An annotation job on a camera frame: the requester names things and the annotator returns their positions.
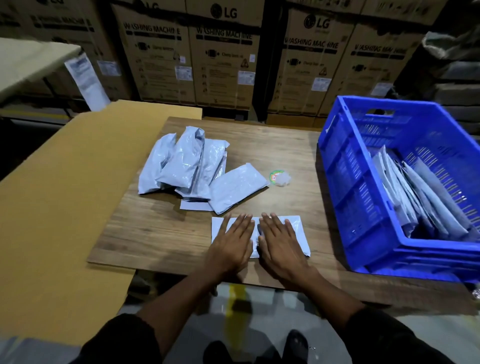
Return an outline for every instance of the yellow board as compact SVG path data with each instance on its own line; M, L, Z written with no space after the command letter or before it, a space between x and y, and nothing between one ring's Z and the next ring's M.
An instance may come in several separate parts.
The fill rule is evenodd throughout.
M169 116L118 101L76 116L0 182L0 333L81 345L112 318L134 270L86 258Z

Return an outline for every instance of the small white sticker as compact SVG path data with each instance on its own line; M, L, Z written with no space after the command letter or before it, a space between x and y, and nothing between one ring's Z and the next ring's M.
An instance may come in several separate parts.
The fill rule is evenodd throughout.
M312 91L327 92L330 82L332 82L331 78L316 77L312 84Z
M193 81L191 67L175 66L175 75L177 80Z
M255 72L239 71L238 84L253 86L255 84Z
M65 67L72 75L91 111L100 111L110 103L87 54L82 53L80 56L66 61Z
M388 93L388 91L393 87L393 84L388 84L384 82L379 82L377 85L373 88L372 93L370 95L372 96L381 96L385 97Z
M116 62L111 61L96 61L100 72L104 76L121 76L120 67Z

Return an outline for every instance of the blue plastic crate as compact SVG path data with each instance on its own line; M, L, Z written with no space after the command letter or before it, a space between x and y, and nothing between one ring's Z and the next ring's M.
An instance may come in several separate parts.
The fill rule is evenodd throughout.
M337 97L318 139L350 267L361 273L476 282L480 242L407 238L372 163L385 145L420 158L480 228L480 147L438 104Z

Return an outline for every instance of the floor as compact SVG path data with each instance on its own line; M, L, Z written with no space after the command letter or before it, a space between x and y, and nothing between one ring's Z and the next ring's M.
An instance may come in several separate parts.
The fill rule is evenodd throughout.
M236 361L283 351L295 328L309 342L309 363L351 363L330 324L321 319L303 295L289 291L222 283L218 296L203 301L167 355L165 363L201 363L208 343L221 340ZM124 305L134 313L140 305ZM397 317L415 334L457 364L477 364L480 357L480 315L405 315ZM68 363L80 348L35 339L0 340L0 364Z

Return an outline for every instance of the person's right hand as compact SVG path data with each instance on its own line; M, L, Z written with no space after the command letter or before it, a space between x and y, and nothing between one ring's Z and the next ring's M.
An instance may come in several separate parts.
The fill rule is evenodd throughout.
M310 271L307 258L297 241L292 224L287 219L282 224L274 213L271 218L262 213L260 228L263 236L258 238L261 259L280 278L300 285L304 276Z

